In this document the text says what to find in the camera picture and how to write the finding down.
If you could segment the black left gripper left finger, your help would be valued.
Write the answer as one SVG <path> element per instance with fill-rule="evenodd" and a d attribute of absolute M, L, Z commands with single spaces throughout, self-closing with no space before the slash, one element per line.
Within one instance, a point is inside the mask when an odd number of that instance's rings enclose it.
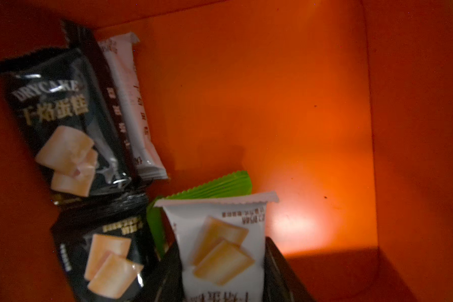
<path fill-rule="evenodd" d="M 158 266 L 143 282 L 133 299 L 137 302 L 183 301 L 182 264 L 177 243 L 173 243 Z"/>

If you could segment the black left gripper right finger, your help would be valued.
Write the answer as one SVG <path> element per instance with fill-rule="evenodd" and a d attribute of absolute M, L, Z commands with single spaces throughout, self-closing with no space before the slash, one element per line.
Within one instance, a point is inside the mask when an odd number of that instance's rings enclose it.
<path fill-rule="evenodd" d="M 266 237 L 264 274 L 263 301 L 315 301 L 270 237 Z"/>

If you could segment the white cookie packet front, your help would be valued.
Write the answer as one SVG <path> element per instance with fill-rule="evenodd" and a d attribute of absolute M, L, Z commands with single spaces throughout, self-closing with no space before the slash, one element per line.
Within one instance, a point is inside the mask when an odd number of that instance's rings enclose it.
<path fill-rule="evenodd" d="M 262 301 L 272 192 L 156 202 L 174 231 L 185 301 Z"/>

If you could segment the black cookie packet front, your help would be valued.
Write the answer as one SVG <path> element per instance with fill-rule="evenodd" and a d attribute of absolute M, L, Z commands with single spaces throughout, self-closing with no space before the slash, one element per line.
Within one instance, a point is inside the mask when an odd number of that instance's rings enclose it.
<path fill-rule="evenodd" d="M 144 193 L 76 206 L 50 231 L 76 301 L 133 301 L 159 263 Z"/>

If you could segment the black cookie packet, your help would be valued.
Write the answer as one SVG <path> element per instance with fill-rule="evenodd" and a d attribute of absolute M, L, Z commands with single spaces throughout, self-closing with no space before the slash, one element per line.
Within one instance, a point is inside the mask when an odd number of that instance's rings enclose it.
<path fill-rule="evenodd" d="M 144 193 L 76 206 L 50 231 L 76 301 L 133 301 L 159 263 Z"/>
<path fill-rule="evenodd" d="M 126 125 L 108 79 L 80 48 L 0 62 L 5 99 L 57 205 L 119 195 L 131 185 Z"/>

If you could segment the hidden white cookie packet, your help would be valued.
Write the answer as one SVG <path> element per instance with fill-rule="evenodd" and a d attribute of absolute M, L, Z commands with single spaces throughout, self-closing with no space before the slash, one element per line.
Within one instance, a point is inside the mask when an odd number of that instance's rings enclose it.
<path fill-rule="evenodd" d="M 151 137 L 148 119 L 137 77 L 133 46 L 139 38 L 133 32 L 109 37 L 98 42 L 109 65 L 118 93 L 120 109 L 130 140 L 133 162 L 145 181 L 167 179 L 167 171 Z"/>

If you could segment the orange storage box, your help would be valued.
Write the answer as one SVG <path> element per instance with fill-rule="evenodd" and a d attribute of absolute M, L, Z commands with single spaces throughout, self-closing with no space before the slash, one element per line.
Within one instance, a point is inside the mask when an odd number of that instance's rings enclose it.
<path fill-rule="evenodd" d="M 0 60 L 134 32 L 170 195 L 237 170 L 318 301 L 453 301 L 453 1 L 0 1 Z"/>

